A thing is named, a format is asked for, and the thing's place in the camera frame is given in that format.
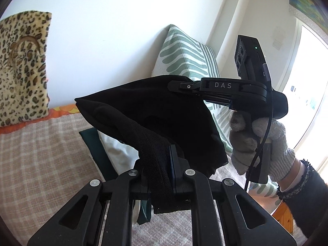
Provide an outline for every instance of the glove cuff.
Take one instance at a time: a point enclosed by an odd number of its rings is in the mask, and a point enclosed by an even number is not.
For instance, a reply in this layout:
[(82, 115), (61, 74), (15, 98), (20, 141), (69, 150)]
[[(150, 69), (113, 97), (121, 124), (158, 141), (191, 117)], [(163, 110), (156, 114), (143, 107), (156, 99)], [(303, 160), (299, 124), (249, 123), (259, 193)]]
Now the glove cuff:
[(282, 180), (290, 171), (295, 160), (295, 152), (293, 149), (287, 149), (284, 157), (278, 160), (271, 160), (269, 176), (272, 181)]

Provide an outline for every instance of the black cable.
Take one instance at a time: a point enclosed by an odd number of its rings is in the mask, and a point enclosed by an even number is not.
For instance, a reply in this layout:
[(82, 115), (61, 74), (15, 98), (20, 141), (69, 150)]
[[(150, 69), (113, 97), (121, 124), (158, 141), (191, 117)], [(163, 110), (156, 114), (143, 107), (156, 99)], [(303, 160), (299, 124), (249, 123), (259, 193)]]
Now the black cable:
[(253, 170), (253, 167), (254, 167), (254, 164), (255, 164), (255, 161), (256, 159), (258, 158), (258, 156), (260, 155), (260, 152), (262, 151), (263, 149), (263, 146), (265, 144), (265, 141), (266, 139), (268, 138), (268, 134), (269, 134), (269, 131), (270, 131), (270, 128), (271, 128), (271, 123), (272, 123), (272, 119), (273, 119), (273, 97), (272, 97), (272, 88), (271, 88), (271, 91), (268, 92), (268, 94), (270, 95), (270, 98), (271, 98), (271, 114), (270, 114), (270, 117), (269, 117), (269, 121), (268, 121), (268, 126), (267, 126), (267, 129), (265, 131), (265, 134), (264, 134), (264, 137), (263, 137), (263, 140), (260, 144), (260, 146), (257, 148), (257, 151), (254, 155), (254, 158), (252, 159), (251, 161), (251, 164), (249, 166), (249, 172), (246, 176), (246, 183), (245, 183), (245, 187), (244, 187), (244, 190), (247, 191), (247, 188), (248, 188), (248, 183), (249, 183), (249, 179), (251, 177), (251, 174), (252, 174), (252, 170)]

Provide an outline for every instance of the dark green fabric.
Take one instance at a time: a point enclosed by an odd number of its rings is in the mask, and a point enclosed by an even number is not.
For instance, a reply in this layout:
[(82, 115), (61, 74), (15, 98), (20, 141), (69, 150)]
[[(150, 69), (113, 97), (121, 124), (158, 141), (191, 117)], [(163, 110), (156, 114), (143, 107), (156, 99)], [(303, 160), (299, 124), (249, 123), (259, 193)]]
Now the dark green fabric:
[[(100, 172), (106, 181), (116, 179), (118, 177), (112, 163), (110, 162), (105, 149), (99, 139), (96, 128), (90, 128), (79, 132), (86, 146), (89, 148), (92, 158), (97, 164)], [(151, 202), (141, 201), (140, 212), (137, 223), (142, 225), (150, 222), (151, 217)]]

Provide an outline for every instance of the hand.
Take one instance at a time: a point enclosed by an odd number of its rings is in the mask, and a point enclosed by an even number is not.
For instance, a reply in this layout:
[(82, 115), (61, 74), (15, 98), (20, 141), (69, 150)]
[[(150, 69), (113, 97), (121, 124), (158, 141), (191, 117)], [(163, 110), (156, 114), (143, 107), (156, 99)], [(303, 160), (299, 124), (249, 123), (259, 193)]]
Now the hand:
[[(263, 137), (268, 126), (268, 118), (259, 118), (252, 123), (252, 130), (258, 137)], [(230, 119), (230, 143), (233, 147), (231, 161), (238, 174), (243, 175), (248, 170), (254, 158), (257, 141), (254, 134), (247, 132), (246, 122), (241, 113), (234, 112)], [(272, 181), (282, 180), (290, 171), (294, 159), (294, 150), (288, 148), (286, 130), (282, 123), (272, 120), (268, 139), (272, 140), (272, 153), (269, 176)], [(260, 162), (258, 157), (254, 166)]]

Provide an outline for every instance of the handle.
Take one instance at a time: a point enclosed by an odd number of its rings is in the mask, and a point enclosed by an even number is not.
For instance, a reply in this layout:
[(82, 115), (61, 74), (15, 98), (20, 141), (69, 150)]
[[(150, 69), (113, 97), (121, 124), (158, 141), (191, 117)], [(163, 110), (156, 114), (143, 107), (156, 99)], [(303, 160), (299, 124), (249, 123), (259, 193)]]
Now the handle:
[[(256, 139), (257, 145), (259, 146), (262, 142), (262, 138), (259, 138), (256, 136), (252, 130), (252, 122), (255, 119), (252, 119), (252, 116), (248, 112), (242, 112), (239, 111), (239, 113), (242, 114), (243, 118), (245, 119), (246, 128), (245, 130), (252, 134), (253, 138)], [(268, 183), (268, 173), (269, 173), (269, 167), (270, 167), (270, 160), (271, 160), (271, 151), (272, 151), (272, 141), (271, 139), (267, 139), (263, 149), (261, 150), (259, 154), (260, 163), (253, 167), (252, 172), (250, 174), (249, 180), (251, 182), (260, 183), (260, 184), (267, 184)], [(248, 174), (250, 172), (250, 169), (246, 172), (246, 177), (248, 177)]]

